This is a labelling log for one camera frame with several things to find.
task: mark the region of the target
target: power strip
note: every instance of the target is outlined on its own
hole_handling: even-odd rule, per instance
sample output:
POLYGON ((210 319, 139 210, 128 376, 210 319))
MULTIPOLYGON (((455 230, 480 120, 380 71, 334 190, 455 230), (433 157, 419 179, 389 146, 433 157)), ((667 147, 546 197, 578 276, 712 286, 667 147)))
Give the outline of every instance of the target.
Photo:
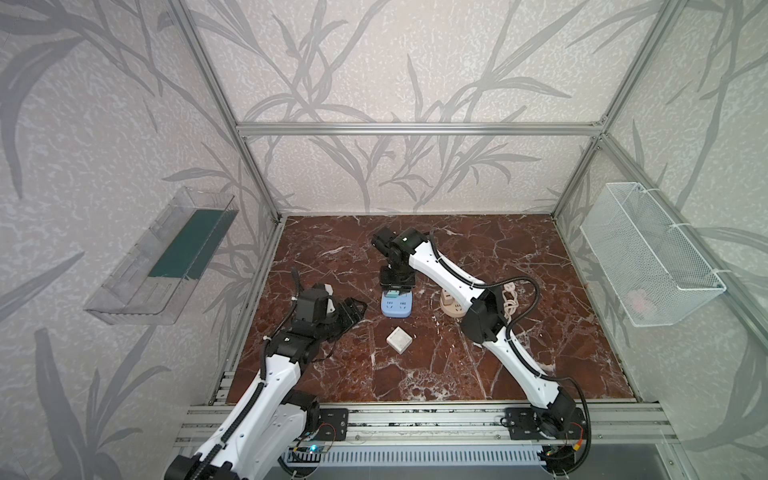
POLYGON ((382 293, 382 313, 389 318, 406 318, 411 315, 413 293, 406 292, 394 295, 390 290, 382 293))

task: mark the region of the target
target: brown marble tabletop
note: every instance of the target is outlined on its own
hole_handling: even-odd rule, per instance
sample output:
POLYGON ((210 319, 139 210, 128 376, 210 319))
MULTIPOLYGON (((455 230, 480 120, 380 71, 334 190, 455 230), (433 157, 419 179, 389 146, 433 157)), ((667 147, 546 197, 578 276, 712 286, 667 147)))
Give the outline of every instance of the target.
MULTIPOLYGON (((481 280, 532 276, 541 285, 541 303, 515 334, 534 359, 547 372, 574 377, 588 398, 632 397, 548 215, 403 215, 288 219, 228 402, 237 402, 256 376, 262 336, 290 306, 292 266, 301 272, 305 288, 328 283, 337 300, 353 296, 368 303, 365 319, 338 342, 331 358, 307 369, 298 389, 323 402, 525 399, 496 357, 462 335, 460 319, 440 310, 439 287, 421 273, 411 316, 382 315, 384 257, 370 244, 381 227, 435 229, 440 251, 481 280), (402 355, 386 342, 398 326, 413 337, 402 355)), ((533 290, 519 283, 520 290, 522 309, 533 290)), ((325 345, 319 358, 329 349, 325 345)))

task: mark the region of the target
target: beige power strip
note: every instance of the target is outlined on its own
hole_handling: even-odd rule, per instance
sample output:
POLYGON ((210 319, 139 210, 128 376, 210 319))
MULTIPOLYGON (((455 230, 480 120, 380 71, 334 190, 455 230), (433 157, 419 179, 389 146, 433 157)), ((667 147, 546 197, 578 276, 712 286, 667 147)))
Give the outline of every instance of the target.
POLYGON ((462 318, 467 314, 467 311, 464 310, 462 306, 453 299, 453 296, 445 291, 445 289, 443 289, 440 295, 440 308, 442 308, 442 311, 445 312, 447 316, 453 318, 462 318))

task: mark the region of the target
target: leaf pattern wallpaper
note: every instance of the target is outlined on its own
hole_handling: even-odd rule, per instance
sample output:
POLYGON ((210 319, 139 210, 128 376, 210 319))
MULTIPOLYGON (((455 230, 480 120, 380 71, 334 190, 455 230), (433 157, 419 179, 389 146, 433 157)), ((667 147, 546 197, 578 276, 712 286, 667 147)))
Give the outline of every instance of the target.
MULTIPOLYGON (((661 5, 188 3, 241 122, 595 121, 661 5)), ((548 213, 588 141, 249 140, 280 208, 315 214, 548 213)))
POLYGON ((274 225, 163 2, 0 0, 0 478, 159 477, 274 225), (83 310, 181 186, 240 214, 173 326, 83 310))
MULTIPOLYGON (((611 132, 763 306, 766 7, 765 0, 689 1, 611 132)), ((627 321, 578 229, 609 181, 626 179, 599 154, 558 226, 627 374, 644 399, 662 402, 700 478, 763 478, 765 351, 722 300, 670 327, 627 321)))

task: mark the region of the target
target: white wire mesh basket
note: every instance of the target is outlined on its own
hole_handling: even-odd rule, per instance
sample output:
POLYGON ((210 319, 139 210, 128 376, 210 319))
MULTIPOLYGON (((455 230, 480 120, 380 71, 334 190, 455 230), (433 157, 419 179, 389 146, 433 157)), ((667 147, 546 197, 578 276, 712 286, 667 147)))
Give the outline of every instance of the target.
POLYGON ((680 224, 641 184, 605 184, 581 232, 635 326, 680 322, 725 291, 680 224))

